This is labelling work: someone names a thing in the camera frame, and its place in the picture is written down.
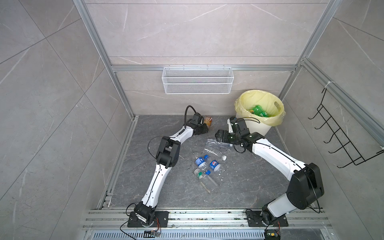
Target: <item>white trash can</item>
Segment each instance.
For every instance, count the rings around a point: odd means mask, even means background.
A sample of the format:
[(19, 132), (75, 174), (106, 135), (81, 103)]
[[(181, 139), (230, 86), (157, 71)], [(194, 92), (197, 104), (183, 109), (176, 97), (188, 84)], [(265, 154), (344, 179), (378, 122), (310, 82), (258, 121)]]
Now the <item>white trash can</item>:
[[(270, 117), (260, 117), (250, 113), (248, 110), (260, 105)], [(249, 90), (240, 95), (235, 101), (235, 110), (237, 118), (257, 119), (255, 121), (245, 121), (249, 132), (258, 132), (265, 136), (271, 127), (280, 125), (285, 116), (284, 105), (281, 100), (273, 95), (262, 90)]]

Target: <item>white wire basket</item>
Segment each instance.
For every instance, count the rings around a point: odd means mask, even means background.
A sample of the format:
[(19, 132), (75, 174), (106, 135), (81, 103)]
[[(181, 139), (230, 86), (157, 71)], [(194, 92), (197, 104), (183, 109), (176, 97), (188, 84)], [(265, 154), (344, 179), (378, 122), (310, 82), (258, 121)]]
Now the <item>white wire basket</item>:
[(166, 67), (162, 80), (166, 94), (230, 93), (230, 67)]

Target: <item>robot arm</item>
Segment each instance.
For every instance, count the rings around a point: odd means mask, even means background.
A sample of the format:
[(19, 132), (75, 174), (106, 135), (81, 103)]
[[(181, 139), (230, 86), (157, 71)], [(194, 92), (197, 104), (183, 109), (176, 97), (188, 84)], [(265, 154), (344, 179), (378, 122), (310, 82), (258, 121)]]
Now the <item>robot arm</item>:
[(193, 118), (186, 122), (186, 126), (183, 126), (177, 133), (170, 137), (162, 137), (156, 153), (155, 173), (146, 194), (134, 208), (134, 212), (143, 226), (151, 226), (153, 223), (161, 188), (168, 173), (179, 159), (181, 144), (193, 135), (207, 132), (208, 127), (203, 124), (203, 117), (199, 113), (195, 113)]
[(289, 156), (257, 132), (251, 134), (242, 118), (231, 117), (228, 119), (228, 126), (229, 131), (217, 131), (217, 141), (240, 145), (259, 155), (290, 181), (285, 194), (263, 207), (262, 219), (265, 225), (272, 224), (287, 212), (305, 209), (324, 194), (318, 166), (313, 163), (305, 164)]

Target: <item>gray wall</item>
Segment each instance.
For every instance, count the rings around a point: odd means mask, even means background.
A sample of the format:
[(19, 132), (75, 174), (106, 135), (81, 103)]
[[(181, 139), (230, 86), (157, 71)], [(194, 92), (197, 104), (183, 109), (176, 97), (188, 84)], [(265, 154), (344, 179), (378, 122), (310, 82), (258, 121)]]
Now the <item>gray wall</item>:
[(327, 4), (326, 0), (86, 2), (114, 64), (296, 63)]
[[(112, 64), (295, 64), (327, 0), (87, 0)], [(165, 94), (161, 72), (120, 72), (136, 114), (234, 114), (246, 90), (278, 95), (288, 72), (235, 72), (230, 94)]]
[(384, 1), (344, 0), (310, 59), (384, 122)]
[(235, 114), (234, 102), (246, 90), (260, 89), (278, 95), (288, 71), (235, 71), (229, 94), (165, 94), (161, 71), (118, 72), (135, 114), (184, 114), (193, 105), (201, 114)]
[(0, 3), (0, 238), (74, 239), (129, 117), (71, 0)]
[[(384, 2), (375, 0), (344, 0), (335, 17), (327, 26), (313, 53), (312, 60), (333, 81), (337, 82), (369, 114), (384, 124), (383, 86), (384, 49), (382, 23)], [(379, 155), (358, 166), (345, 168), (350, 160), (345, 151), (330, 154), (340, 147), (327, 125), (319, 130), (324, 120), (316, 114), (322, 98), (323, 86), (305, 69), (302, 70), (284, 104), (287, 115), (278, 130), (290, 153), (321, 168), (325, 195), (324, 207), (340, 239), (384, 238), (384, 155)], [(342, 127), (346, 135), (367, 159), (381, 150), (380, 145), (328, 92), (323, 105)], [(343, 143), (346, 138), (338, 132)], [(357, 152), (346, 146), (352, 158)]]

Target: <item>yellow trash bag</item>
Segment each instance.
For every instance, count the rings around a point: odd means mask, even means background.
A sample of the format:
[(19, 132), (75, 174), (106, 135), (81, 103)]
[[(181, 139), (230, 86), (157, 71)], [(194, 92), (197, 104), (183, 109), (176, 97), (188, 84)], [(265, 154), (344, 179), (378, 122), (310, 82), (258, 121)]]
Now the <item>yellow trash bag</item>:
[[(270, 117), (260, 117), (248, 111), (256, 105), (260, 105)], [(236, 116), (255, 118), (271, 127), (280, 125), (285, 116), (284, 105), (281, 100), (272, 93), (262, 90), (249, 90), (241, 94), (235, 101), (235, 110), (237, 112)]]

